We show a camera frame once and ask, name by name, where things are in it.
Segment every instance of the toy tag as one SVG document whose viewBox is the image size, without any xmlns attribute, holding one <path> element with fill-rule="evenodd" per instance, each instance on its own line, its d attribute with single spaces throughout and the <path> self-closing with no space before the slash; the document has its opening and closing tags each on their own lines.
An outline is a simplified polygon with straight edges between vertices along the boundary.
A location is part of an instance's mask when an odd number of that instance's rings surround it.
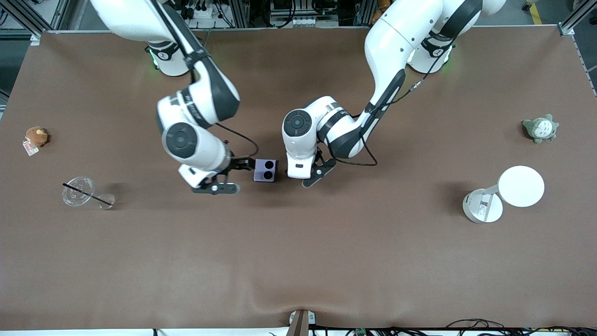
<svg viewBox="0 0 597 336">
<path fill-rule="evenodd" d="M 25 150 L 27 151 L 27 154 L 29 154 L 29 156 L 39 152 L 39 148 L 37 146 L 33 146 L 27 139 L 23 141 L 23 147 L 25 147 Z"/>
</svg>

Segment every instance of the white robotic arm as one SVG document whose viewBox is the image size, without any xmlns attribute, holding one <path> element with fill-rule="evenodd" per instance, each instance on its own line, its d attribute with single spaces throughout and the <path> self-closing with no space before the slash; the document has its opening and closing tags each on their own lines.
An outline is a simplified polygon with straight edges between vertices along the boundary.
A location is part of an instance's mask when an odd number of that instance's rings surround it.
<svg viewBox="0 0 597 336">
<path fill-rule="evenodd" d="M 176 45 L 170 55 L 196 70 L 199 80 L 158 102 L 157 122 L 166 152 L 181 162 L 179 173 L 195 193 L 234 194 L 236 184 L 217 182 L 231 169 L 250 170 L 251 160 L 235 160 L 224 142 L 207 129 L 236 114 L 238 91 L 218 69 L 184 20 L 154 0 L 91 0 L 106 26 L 115 34 L 152 45 Z"/>
<path fill-rule="evenodd" d="M 443 62 L 439 62 L 438 57 L 447 54 L 444 50 L 451 47 L 456 36 L 468 30 L 483 9 L 492 14 L 504 1 L 396 0 L 373 25 L 365 40 L 365 56 L 373 73 L 375 91 L 362 114 L 354 120 L 327 96 L 285 117 L 282 137 L 287 150 L 288 176 L 302 179 L 303 186 L 309 188 L 334 168 L 336 159 L 358 154 L 402 87 L 408 60 L 425 61 L 425 73 L 432 72 L 436 65 L 441 67 Z M 431 38 L 447 39 L 439 52 L 431 53 L 435 58 L 428 62 L 422 51 L 417 52 Z M 328 147 L 332 159 L 322 158 L 318 141 Z"/>
</svg>

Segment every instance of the stuffed animal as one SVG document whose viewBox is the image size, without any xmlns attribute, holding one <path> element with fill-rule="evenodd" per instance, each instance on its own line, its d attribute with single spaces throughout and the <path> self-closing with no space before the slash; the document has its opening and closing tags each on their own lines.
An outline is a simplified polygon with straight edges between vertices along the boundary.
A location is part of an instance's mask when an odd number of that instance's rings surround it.
<svg viewBox="0 0 597 336">
<path fill-rule="evenodd" d="M 556 138 L 556 129 L 559 124 L 553 122 L 551 114 L 546 114 L 545 118 L 535 120 L 524 120 L 522 125 L 527 129 L 528 134 L 533 137 L 535 143 L 551 142 Z"/>
<path fill-rule="evenodd" d="M 39 126 L 28 129 L 25 136 L 33 146 L 41 147 L 48 142 L 48 133 Z"/>
</svg>

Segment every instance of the green plush toy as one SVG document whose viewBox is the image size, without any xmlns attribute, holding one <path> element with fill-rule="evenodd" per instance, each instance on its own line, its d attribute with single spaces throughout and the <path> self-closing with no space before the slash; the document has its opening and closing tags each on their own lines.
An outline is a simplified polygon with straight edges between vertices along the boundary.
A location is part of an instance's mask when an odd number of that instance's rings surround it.
<svg viewBox="0 0 597 336">
<path fill-rule="evenodd" d="M 545 118 L 537 118 L 535 120 L 524 120 L 522 125 L 527 129 L 530 136 L 533 137 L 535 143 L 551 142 L 556 138 L 556 129 L 559 124 L 553 122 L 551 114 L 546 114 Z"/>
</svg>

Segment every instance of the transparent cup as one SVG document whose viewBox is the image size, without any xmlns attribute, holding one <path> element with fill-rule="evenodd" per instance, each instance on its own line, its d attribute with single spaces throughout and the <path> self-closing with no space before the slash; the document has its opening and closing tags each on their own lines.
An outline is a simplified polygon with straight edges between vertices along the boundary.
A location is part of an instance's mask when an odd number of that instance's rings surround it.
<svg viewBox="0 0 597 336">
<path fill-rule="evenodd" d="M 110 193 L 100 193 L 93 181 L 86 176 L 78 176 L 68 183 L 72 188 L 62 189 L 62 200 L 68 206 L 90 206 L 101 210 L 108 210 L 114 206 L 116 198 Z"/>
</svg>

